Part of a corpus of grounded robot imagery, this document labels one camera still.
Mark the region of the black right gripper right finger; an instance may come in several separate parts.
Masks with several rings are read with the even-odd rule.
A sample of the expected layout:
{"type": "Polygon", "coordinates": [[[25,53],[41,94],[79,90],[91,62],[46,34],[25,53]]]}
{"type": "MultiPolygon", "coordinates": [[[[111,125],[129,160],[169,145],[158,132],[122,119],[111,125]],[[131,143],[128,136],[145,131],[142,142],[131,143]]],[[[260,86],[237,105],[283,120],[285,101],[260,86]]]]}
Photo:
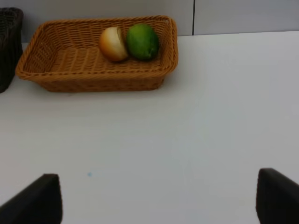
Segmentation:
{"type": "Polygon", "coordinates": [[[299,185],[273,168],[260,169],[256,213],[261,224],[297,224],[299,185]]]}

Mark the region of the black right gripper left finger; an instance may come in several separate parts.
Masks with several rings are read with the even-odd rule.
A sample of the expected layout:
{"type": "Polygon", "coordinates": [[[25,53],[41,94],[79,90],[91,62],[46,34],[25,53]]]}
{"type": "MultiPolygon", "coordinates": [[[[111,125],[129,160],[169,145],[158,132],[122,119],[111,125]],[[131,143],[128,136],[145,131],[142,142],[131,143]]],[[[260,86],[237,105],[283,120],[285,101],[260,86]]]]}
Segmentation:
{"type": "Polygon", "coordinates": [[[60,224],[63,201],[59,175],[43,174],[0,206],[2,224],[60,224]]]}

